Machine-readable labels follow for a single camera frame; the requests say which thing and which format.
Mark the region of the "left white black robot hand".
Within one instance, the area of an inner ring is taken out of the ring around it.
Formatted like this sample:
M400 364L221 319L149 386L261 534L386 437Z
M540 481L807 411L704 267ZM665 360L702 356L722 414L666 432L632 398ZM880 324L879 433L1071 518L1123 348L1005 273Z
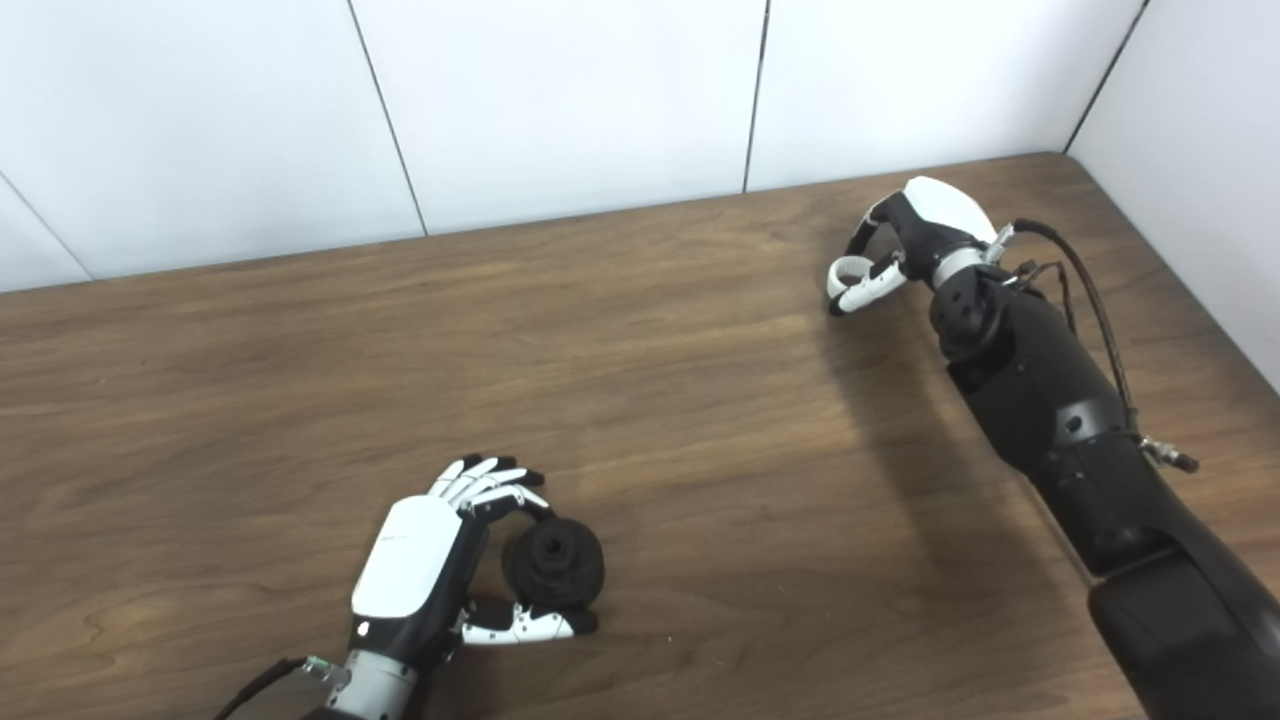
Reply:
M579 601L515 601L470 593L490 528L513 512L535 529L558 520L538 493L545 477L512 456L456 459L419 495L394 502L351 596L349 651L422 670L458 647L511 646L591 635L599 618Z

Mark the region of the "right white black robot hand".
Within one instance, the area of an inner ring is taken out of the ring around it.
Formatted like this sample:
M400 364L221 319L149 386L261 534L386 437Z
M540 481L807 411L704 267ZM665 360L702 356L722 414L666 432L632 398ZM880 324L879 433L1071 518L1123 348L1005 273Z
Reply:
M993 265L1002 236L961 190L918 176L873 204L826 275L828 314L847 316L909 282L932 290L974 265Z

